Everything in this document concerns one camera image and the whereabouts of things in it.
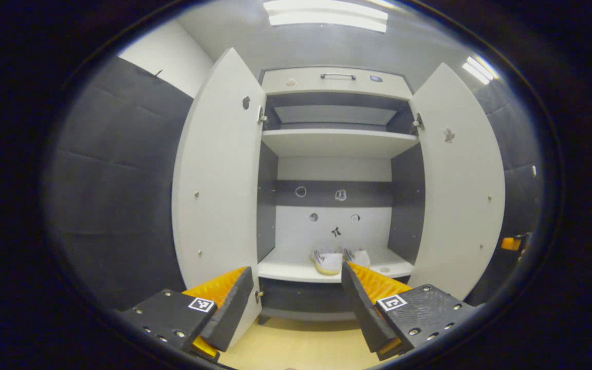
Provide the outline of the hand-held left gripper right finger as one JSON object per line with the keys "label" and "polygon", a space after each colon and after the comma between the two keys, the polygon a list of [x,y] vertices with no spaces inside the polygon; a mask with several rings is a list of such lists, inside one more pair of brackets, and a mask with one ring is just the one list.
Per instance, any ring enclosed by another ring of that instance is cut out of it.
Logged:
{"label": "hand-held left gripper right finger", "polygon": [[350,262],[342,263],[341,284],[368,349],[379,360],[437,341],[476,310],[432,284],[410,287]]}

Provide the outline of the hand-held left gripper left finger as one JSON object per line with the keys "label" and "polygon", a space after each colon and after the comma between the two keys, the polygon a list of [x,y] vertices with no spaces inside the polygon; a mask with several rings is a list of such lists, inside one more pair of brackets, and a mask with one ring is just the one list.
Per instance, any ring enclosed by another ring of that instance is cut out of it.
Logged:
{"label": "hand-held left gripper left finger", "polygon": [[121,316],[157,342],[218,360],[232,342],[253,286],[251,267],[241,267],[183,292],[162,289]]}

